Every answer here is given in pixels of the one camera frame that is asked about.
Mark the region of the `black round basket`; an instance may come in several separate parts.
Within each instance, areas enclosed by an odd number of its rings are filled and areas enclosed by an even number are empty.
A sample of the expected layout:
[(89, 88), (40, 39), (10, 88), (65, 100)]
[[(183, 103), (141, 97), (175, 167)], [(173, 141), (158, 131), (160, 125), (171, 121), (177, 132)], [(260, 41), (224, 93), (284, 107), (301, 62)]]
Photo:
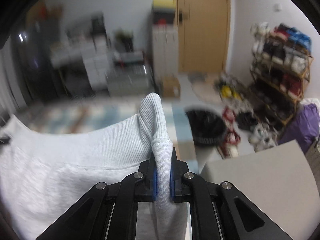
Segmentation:
[(219, 146), (223, 143), (227, 126), (217, 113), (205, 109), (191, 109), (185, 113), (196, 146)]

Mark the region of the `checkered bed sheet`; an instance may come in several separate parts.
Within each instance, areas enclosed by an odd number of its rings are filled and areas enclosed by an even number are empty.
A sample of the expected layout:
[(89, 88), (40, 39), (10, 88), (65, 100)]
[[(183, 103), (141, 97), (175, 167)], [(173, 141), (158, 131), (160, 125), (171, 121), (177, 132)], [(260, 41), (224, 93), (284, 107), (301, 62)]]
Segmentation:
[[(123, 121), (138, 112), (140, 101), (83, 101), (35, 105), (17, 114), (33, 131), (51, 134), (85, 133)], [(162, 102), (170, 140), (180, 160), (196, 162), (191, 128), (184, 109)]]

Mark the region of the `white drawer desk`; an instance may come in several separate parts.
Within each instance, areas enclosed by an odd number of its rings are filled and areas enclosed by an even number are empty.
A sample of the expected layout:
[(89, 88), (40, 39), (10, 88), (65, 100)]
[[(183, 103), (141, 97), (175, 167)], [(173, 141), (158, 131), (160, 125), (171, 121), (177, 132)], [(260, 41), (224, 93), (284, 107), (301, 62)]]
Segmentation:
[(113, 51), (105, 35), (59, 47), (51, 52), (50, 61), (55, 69), (81, 61), (93, 90), (107, 88), (107, 74), (114, 67)]

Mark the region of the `grey bed frame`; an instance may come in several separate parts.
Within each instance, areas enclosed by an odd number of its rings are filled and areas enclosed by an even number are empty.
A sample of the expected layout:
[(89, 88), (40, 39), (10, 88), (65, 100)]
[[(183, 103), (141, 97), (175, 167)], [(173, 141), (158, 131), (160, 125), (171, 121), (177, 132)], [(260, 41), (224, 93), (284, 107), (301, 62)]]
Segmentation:
[(319, 225), (319, 193), (296, 141), (258, 153), (208, 161), (201, 176), (229, 181), (292, 239), (310, 239)]

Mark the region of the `purple bag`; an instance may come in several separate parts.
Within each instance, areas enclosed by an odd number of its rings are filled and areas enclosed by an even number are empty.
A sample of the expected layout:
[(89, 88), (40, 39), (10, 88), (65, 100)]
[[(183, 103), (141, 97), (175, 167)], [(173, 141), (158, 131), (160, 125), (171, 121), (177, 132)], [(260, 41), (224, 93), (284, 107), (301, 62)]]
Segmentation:
[(304, 154), (319, 136), (319, 111), (314, 103), (303, 105), (278, 140), (278, 145), (296, 140)]

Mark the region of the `light grey sweatshirt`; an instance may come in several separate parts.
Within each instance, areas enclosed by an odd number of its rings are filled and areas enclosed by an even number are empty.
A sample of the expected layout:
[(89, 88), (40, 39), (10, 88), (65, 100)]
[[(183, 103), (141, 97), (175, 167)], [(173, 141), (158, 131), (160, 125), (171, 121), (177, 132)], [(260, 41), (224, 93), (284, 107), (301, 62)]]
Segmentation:
[(187, 206), (170, 196), (173, 150), (161, 98), (137, 114), (88, 133), (38, 133), (11, 116), (1, 128), (1, 201), (20, 239), (36, 239), (96, 183), (113, 184), (155, 157), (157, 196), (138, 207), (137, 239), (184, 239)]

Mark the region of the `stacked shoeboxes on cabinet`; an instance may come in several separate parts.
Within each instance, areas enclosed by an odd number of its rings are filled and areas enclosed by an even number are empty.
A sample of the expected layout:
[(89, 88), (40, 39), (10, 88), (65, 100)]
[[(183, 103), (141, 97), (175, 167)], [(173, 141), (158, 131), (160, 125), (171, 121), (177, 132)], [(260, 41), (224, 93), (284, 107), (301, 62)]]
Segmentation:
[(153, 25), (173, 25), (176, 15), (176, 0), (153, 0)]

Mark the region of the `dark plant bouquet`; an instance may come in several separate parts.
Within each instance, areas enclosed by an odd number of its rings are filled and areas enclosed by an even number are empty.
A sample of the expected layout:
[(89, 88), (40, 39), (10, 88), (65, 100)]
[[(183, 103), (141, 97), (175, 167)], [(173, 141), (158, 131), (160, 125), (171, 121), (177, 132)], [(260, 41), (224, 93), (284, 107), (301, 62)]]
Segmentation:
[(124, 47), (126, 52), (133, 52), (133, 32), (127, 31), (124, 29), (118, 29), (115, 34), (116, 40), (120, 41)]

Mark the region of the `wooden shoe rack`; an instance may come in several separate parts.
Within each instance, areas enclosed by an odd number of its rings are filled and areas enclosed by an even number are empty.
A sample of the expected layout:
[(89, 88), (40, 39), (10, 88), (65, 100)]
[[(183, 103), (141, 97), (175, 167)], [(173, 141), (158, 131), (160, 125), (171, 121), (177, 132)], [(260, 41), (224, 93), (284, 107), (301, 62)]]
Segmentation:
[(311, 38), (283, 23), (273, 29), (267, 22), (255, 23), (250, 33), (254, 37), (250, 91), (272, 117), (286, 126), (310, 83)]

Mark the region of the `wooden door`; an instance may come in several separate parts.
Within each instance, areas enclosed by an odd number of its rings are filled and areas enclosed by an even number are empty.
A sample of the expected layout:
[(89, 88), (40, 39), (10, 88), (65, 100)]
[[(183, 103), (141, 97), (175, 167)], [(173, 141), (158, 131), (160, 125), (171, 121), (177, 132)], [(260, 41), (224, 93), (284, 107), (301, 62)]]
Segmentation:
[(180, 71), (223, 71), (228, 53), (230, 0), (177, 0), (177, 10)]

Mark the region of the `white tall cabinet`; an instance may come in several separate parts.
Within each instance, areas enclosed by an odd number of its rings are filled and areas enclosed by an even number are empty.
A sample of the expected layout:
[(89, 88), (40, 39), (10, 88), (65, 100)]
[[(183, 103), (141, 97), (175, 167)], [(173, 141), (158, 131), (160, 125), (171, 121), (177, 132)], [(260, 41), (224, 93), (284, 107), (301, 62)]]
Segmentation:
[(153, 77), (162, 92), (162, 79), (178, 75), (178, 31), (173, 25), (152, 27)]

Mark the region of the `black red shoebox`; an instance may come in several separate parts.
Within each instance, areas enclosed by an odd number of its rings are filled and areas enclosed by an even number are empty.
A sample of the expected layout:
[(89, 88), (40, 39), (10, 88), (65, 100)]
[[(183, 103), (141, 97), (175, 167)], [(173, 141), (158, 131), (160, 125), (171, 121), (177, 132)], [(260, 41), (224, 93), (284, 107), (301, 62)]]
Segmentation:
[(143, 65), (144, 55), (142, 51), (133, 51), (127, 53), (115, 52), (113, 57), (115, 66), (128, 67), (133, 65)]

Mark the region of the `cardboard box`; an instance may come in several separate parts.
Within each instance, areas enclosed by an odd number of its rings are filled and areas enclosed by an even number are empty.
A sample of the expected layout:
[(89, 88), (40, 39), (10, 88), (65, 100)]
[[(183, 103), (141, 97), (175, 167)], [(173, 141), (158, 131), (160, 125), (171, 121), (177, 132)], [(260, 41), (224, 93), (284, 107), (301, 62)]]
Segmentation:
[(177, 77), (166, 76), (162, 79), (162, 95), (164, 98), (180, 98), (181, 85)]

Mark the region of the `silver suitcase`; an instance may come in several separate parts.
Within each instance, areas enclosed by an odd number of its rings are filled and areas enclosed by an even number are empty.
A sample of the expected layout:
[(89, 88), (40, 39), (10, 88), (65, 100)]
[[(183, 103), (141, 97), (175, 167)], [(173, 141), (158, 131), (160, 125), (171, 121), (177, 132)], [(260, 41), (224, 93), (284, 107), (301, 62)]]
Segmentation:
[(147, 64), (117, 66), (106, 74), (110, 96), (147, 95), (155, 91), (152, 70)]

